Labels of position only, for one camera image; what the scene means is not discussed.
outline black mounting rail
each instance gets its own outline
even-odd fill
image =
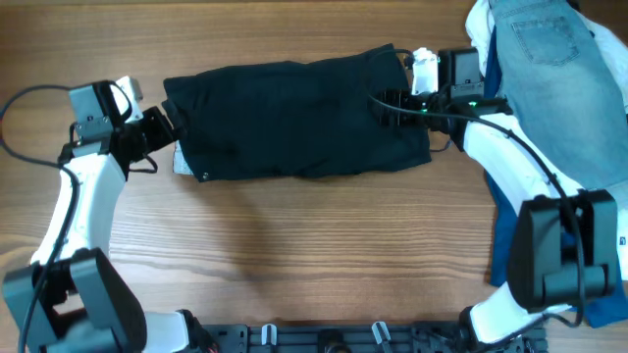
[[[220,353],[327,353],[321,340],[340,334],[351,353],[387,352],[376,342],[370,326],[277,327],[277,344],[262,345],[262,328],[246,325],[203,326],[220,346]],[[450,337],[458,328],[455,322],[420,322],[408,326],[388,326],[392,353],[455,353]],[[529,330],[492,353],[547,353],[543,327]]]

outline blue jeans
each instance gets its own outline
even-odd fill
[[[565,0],[491,0],[499,95],[524,132],[588,189],[628,180],[621,92],[589,30]]]

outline wooden table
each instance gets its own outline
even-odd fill
[[[32,84],[131,75],[141,82],[146,108],[165,98],[162,80],[169,76],[310,62],[389,42],[465,46],[472,3],[2,7],[0,101]],[[628,38],[625,4],[591,5],[587,14]],[[64,94],[34,93],[12,108],[2,128],[17,150],[54,160],[72,120]],[[445,142],[432,137],[435,147]],[[494,291],[486,281],[495,204],[482,168],[453,148],[395,174],[203,184],[171,172],[173,149],[155,153],[156,176],[131,176],[113,224],[111,259],[145,310],[187,308],[207,324],[408,323],[455,320]],[[3,277],[27,264],[41,241],[59,177],[4,152],[0,165]],[[18,332],[4,302],[0,332],[0,349],[13,351]],[[628,347],[627,324],[597,330],[551,324],[549,335],[552,352]]]

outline black cable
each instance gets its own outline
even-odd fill
[[[438,150],[430,150],[431,153],[439,153],[439,152],[445,152],[449,147],[451,147],[451,143],[453,143],[453,141],[450,139],[446,144],[445,147],[438,149]]]
[[[9,109],[11,104],[13,104],[13,102],[18,100],[18,98],[32,91],[43,90],[43,89],[60,89],[64,91],[70,90],[69,87],[61,86],[61,85],[53,85],[53,84],[43,84],[43,85],[37,85],[37,86],[26,88],[16,93],[13,97],[9,99],[9,101],[7,101],[2,111],[0,111],[0,122],[3,122],[4,116],[7,110]],[[63,171],[64,173],[68,175],[68,177],[70,177],[70,182],[72,184],[72,196],[70,198],[70,205],[68,206],[68,212],[66,213],[66,217],[63,220],[61,229],[59,230],[59,235],[57,235],[57,239],[55,240],[55,244],[52,248],[52,252],[50,253],[50,257],[48,257],[48,260],[43,265],[41,273],[39,274],[39,278],[37,279],[37,282],[35,283],[35,287],[33,289],[33,294],[32,294],[32,299],[30,300],[30,304],[28,305],[28,308],[26,310],[24,323],[22,324],[22,330],[20,331],[20,341],[18,343],[18,351],[23,353],[26,350],[26,340],[28,337],[28,330],[30,329],[30,322],[32,320],[32,313],[34,311],[34,307],[37,303],[37,299],[39,298],[39,296],[41,295],[43,291],[44,286],[46,285],[48,272],[50,271],[50,265],[54,262],[54,259],[56,259],[61,253],[61,249],[63,248],[66,235],[68,234],[68,230],[70,229],[72,218],[74,217],[75,211],[77,209],[77,203],[79,201],[80,184],[79,184],[79,179],[77,178],[77,176],[75,176],[74,173],[72,173],[70,170],[68,170],[67,168],[63,167],[62,165],[58,163],[38,160],[35,158],[24,156],[14,151],[11,147],[9,147],[9,145],[4,140],[4,138],[0,139],[0,145],[2,146],[2,148],[4,148],[5,151],[7,151],[7,153],[11,157],[14,157],[16,159],[19,159],[27,163],[36,164],[38,166],[50,167],[50,168],[55,168],[55,169]]]
[[[373,61],[378,56],[386,54],[386,53],[390,53],[390,52],[406,54],[406,55],[414,57],[414,54],[411,51],[406,50],[406,49],[385,50],[367,59],[367,64]],[[500,125],[497,125],[493,122],[486,121],[484,119],[475,118],[475,117],[467,117],[467,116],[458,115],[458,114],[428,113],[428,112],[423,112],[423,111],[403,109],[403,108],[399,108],[399,107],[387,104],[377,99],[375,96],[371,94],[371,92],[369,92],[366,78],[367,77],[364,77],[363,83],[364,83],[364,88],[366,90],[366,94],[368,98],[385,108],[388,108],[397,112],[405,113],[405,114],[418,115],[418,116],[424,116],[424,117],[442,118],[442,119],[457,119],[457,120],[462,120],[462,121],[478,123],[485,126],[489,126],[496,129],[497,131],[504,133],[506,136],[508,136],[508,138],[512,138],[521,147],[523,147],[523,149],[525,149],[526,152],[530,154],[530,156],[532,156],[532,158],[539,165],[541,170],[543,170],[543,173],[546,176],[548,176],[549,182],[553,185],[553,187],[556,189],[556,191],[558,191],[558,194],[560,195],[560,203],[562,204],[562,208],[565,212],[565,216],[567,218],[569,226],[571,227],[571,231],[573,232],[574,237],[576,238],[576,263],[577,263],[577,272],[578,272],[578,297],[579,297],[578,299],[579,300],[578,300],[578,304],[576,305],[576,319],[574,320],[574,322],[570,323],[567,319],[565,319],[564,317],[558,314],[543,314],[543,316],[540,318],[540,321],[544,321],[547,319],[556,319],[560,321],[561,323],[565,324],[566,326],[568,326],[569,328],[576,328],[580,326],[584,318],[585,305],[587,301],[586,293],[585,293],[585,285],[584,285],[584,248],[582,244],[582,234],[580,233],[580,228],[578,227],[576,213],[571,207],[571,203],[569,202],[569,198],[567,197],[567,194],[565,193],[562,186],[560,186],[560,183],[558,182],[556,175],[550,171],[548,166],[543,162],[541,157],[539,157],[537,152],[534,149],[532,149],[532,147],[530,147],[524,140],[522,140],[519,136],[517,136],[514,132],[512,132],[512,130],[506,129]],[[436,93],[434,95],[434,100],[432,102],[438,102],[439,99],[437,98],[441,98],[441,97],[442,96],[440,93]],[[525,332],[525,330],[522,328],[519,331],[515,332],[516,334],[514,336],[522,334],[523,332]]]
[[[144,154],[144,159],[146,161],[148,161],[148,163],[150,163],[150,165],[153,167],[153,169],[151,169],[151,170],[149,170],[149,169],[129,170],[129,172],[132,172],[132,173],[156,174],[158,169],[159,169],[158,166],[157,166],[157,162],[155,162],[155,160],[153,160],[152,158],[150,158],[146,154]]]

